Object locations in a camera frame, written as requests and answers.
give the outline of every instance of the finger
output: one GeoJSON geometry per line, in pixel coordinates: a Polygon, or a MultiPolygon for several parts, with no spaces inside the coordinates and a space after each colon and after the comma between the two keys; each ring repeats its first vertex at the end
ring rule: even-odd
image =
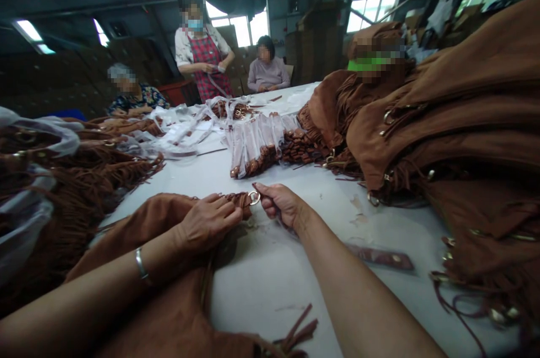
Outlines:
{"type": "Polygon", "coordinates": [[[277,216],[277,209],[275,206],[269,207],[268,209],[264,210],[266,212],[266,215],[270,219],[275,219],[277,216]]]}
{"type": "Polygon", "coordinates": [[[257,189],[264,196],[274,198],[277,195],[276,188],[272,188],[270,186],[263,185],[263,184],[261,184],[259,182],[255,182],[253,184],[253,187],[255,189],[257,189]]]}
{"type": "Polygon", "coordinates": [[[244,211],[241,208],[236,208],[234,212],[229,214],[225,219],[225,227],[228,229],[233,228],[242,221],[244,211]]]}
{"type": "Polygon", "coordinates": [[[274,201],[267,196],[263,196],[263,198],[260,200],[260,203],[263,206],[263,209],[268,209],[274,206],[274,201]]]}
{"type": "Polygon", "coordinates": [[[221,196],[218,194],[210,194],[206,198],[202,199],[203,202],[212,203],[218,200],[221,196]]]}
{"type": "Polygon", "coordinates": [[[218,209],[218,213],[221,214],[222,216],[228,216],[229,214],[231,214],[232,212],[234,212],[236,209],[236,206],[234,203],[232,202],[227,202],[226,204],[224,204],[223,206],[221,206],[219,209],[218,209]]]}
{"type": "Polygon", "coordinates": [[[219,209],[221,206],[229,202],[225,196],[221,196],[219,199],[216,199],[212,202],[212,206],[214,206],[216,209],[219,209]]]}

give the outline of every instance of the red container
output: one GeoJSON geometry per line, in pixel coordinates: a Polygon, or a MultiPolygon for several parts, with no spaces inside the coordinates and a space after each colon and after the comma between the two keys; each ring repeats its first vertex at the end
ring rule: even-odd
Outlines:
{"type": "Polygon", "coordinates": [[[197,85],[192,80],[163,85],[158,87],[157,90],[168,99],[171,107],[178,106],[182,103],[185,103],[187,106],[201,103],[197,85]]]}

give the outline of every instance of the gray hair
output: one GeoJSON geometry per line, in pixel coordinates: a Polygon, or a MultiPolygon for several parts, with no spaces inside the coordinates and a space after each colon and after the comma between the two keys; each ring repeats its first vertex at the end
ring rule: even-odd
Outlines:
{"type": "Polygon", "coordinates": [[[110,66],[107,73],[109,75],[109,79],[113,82],[117,81],[118,79],[127,79],[130,82],[137,81],[135,71],[120,62],[117,62],[116,64],[110,66]]]}

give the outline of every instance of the gray sweater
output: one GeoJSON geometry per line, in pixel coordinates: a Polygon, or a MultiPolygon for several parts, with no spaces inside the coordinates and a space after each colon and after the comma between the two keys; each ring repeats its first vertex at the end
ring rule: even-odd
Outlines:
{"type": "Polygon", "coordinates": [[[270,64],[265,64],[258,59],[251,63],[247,86],[256,92],[261,85],[264,87],[277,85],[278,89],[291,86],[289,74],[281,58],[274,57],[270,64]]]}

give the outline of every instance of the red plaid apron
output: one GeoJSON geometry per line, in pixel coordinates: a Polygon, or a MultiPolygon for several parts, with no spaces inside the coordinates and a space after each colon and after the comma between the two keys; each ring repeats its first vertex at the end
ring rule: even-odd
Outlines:
{"type": "MultiPolygon", "coordinates": [[[[219,52],[218,47],[214,44],[210,33],[206,30],[206,37],[202,39],[191,39],[189,34],[187,38],[190,40],[191,51],[193,53],[193,63],[197,62],[206,62],[211,65],[218,65],[221,61],[221,53],[219,52]]],[[[210,82],[208,74],[203,71],[197,71],[194,73],[195,83],[197,84],[197,89],[199,90],[199,95],[201,97],[202,103],[206,102],[206,99],[211,99],[216,96],[223,96],[216,87],[210,82]]],[[[216,71],[212,75],[214,82],[225,91],[225,93],[232,96],[231,82],[229,77],[225,74],[222,74],[219,71],[216,71]]]]}

